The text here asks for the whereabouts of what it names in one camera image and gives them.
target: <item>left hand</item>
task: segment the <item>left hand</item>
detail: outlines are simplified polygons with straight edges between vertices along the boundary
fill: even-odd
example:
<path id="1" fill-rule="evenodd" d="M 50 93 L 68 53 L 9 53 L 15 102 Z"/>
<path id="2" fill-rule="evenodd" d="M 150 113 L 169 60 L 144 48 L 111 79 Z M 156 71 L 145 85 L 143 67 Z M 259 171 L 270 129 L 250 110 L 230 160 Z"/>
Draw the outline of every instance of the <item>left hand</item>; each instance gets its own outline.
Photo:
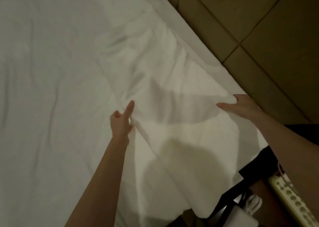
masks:
<path id="1" fill-rule="evenodd" d="M 133 126 L 129 124 L 129 117 L 133 112 L 134 105 L 134 101 L 131 100 L 123 114 L 116 110 L 110 116 L 113 139 L 122 141 L 126 145 L 130 142 L 128 134 L 133 128 Z"/>

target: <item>power strip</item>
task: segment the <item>power strip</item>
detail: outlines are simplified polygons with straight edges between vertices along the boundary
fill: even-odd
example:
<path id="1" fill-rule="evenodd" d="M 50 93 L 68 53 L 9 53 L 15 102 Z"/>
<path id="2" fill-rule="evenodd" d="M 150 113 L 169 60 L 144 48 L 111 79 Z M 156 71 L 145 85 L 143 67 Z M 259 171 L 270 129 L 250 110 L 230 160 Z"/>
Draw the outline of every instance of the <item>power strip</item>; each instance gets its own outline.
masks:
<path id="1" fill-rule="evenodd" d="M 286 174 L 283 174 L 286 182 L 290 181 Z M 269 178 L 269 184 L 276 192 L 282 203 L 286 206 L 294 219 L 303 227 L 319 227 L 318 221 L 312 215 L 306 204 L 295 194 L 280 176 Z"/>

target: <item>mattress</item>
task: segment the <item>mattress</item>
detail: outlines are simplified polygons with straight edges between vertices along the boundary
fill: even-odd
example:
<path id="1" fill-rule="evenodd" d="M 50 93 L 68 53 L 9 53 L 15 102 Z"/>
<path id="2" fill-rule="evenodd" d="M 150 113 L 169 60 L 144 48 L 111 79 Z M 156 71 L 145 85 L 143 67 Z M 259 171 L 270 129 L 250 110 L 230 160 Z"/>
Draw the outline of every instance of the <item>mattress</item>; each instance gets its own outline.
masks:
<path id="1" fill-rule="evenodd" d="M 62 226 L 134 99 L 116 226 L 208 217 L 267 145 L 166 0 L 0 0 L 0 225 Z"/>

